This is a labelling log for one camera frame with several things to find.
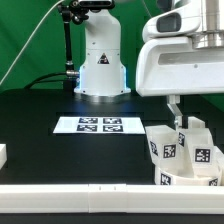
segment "green wall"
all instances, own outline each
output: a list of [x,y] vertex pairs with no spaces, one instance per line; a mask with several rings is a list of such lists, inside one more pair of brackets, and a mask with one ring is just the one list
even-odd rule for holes
[[[156,0],[145,0],[152,16],[160,12]],[[56,0],[2,1],[0,7],[0,78],[4,76],[28,37]],[[128,71],[127,85],[135,88],[135,69],[141,47],[142,29],[149,19],[141,0],[117,4],[111,10],[121,23],[121,60]],[[73,60],[78,68],[84,61],[84,25],[71,23]],[[65,49],[61,16],[55,9],[42,24],[25,52],[0,87],[0,91],[23,88],[35,78],[64,71]],[[62,88],[61,83],[41,84],[35,88]],[[224,95],[206,96],[224,111]]]

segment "white block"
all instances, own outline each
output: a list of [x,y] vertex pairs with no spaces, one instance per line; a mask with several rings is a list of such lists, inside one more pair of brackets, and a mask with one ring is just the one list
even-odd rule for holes
[[125,184],[89,185],[89,212],[126,212]]
[[205,128],[205,122],[196,117],[188,117],[188,128]]
[[6,145],[0,144],[0,169],[4,166],[6,161],[7,161]]
[[0,185],[0,213],[89,212],[88,185]]
[[152,162],[161,168],[182,168],[178,133],[166,125],[145,129]]
[[224,214],[224,188],[127,185],[128,213]]
[[215,150],[209,129],[182,129],[180,135],[184,139],[181,146],[184,151],[189,152],[194,174],[197,176],[217,176]]

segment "black table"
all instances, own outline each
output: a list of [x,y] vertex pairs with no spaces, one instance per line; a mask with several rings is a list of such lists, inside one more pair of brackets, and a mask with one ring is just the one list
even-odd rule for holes
[[[165,97],[139,97],[114,104],[77,100],[61,90],[9,90],[0,94],[0,142],[7,164],[0,184],[154,184],[145,135],[53,134],[60,116],[140,117],[143,126],[174,117]],[[224,113],[201,96],[181,99],[181,111],[206,121],[214,143],[224,150]],[[154,214],[1,215],[0,223],[223,223],[223,216]]]

